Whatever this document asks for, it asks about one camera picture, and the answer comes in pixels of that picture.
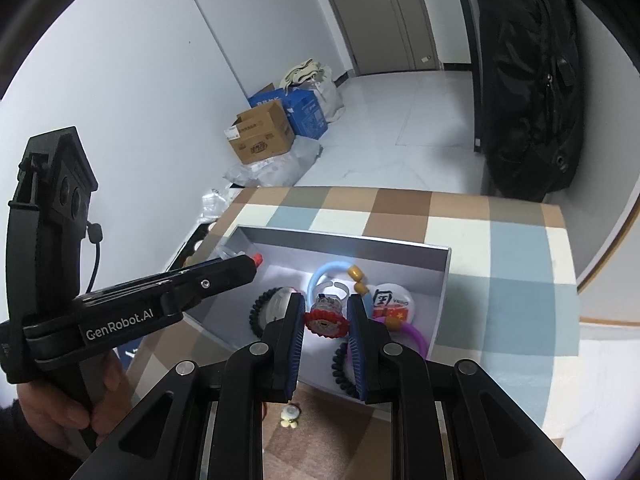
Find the person's left hand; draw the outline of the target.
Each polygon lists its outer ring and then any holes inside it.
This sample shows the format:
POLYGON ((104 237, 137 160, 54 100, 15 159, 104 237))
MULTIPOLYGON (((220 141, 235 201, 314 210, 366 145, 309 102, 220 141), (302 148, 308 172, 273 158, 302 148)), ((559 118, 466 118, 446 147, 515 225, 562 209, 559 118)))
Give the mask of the person's left hand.
POLYGON ((131 410, 130 385, 114 351, 104 356, 102 368, 104 396, 89 411, 52 386, 39 382, 17 386, 18 403, 38 437, 71 456, 84 458, 84 449, 72 437, 90 428, 99 445, 114 430, 131 410))

